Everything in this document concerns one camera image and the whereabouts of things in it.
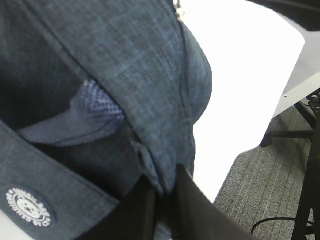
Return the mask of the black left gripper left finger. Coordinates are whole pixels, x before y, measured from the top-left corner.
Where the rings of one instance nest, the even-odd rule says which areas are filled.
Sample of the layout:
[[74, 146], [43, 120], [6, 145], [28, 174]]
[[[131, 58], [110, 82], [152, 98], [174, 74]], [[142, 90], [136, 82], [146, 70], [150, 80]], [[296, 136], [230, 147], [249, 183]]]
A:
[[125, 199], [78, 240], [152, 240], [156, 228], [157, 193], [140, 179]]

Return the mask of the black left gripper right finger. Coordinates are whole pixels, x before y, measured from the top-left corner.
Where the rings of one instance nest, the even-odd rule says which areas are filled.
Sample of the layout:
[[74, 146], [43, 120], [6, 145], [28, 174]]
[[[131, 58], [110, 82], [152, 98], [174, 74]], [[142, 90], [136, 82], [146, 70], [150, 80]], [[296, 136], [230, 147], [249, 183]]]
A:
[[176, 166], [172, 238], [174, 240], [255, 239], [211, 203], [182, 164]]

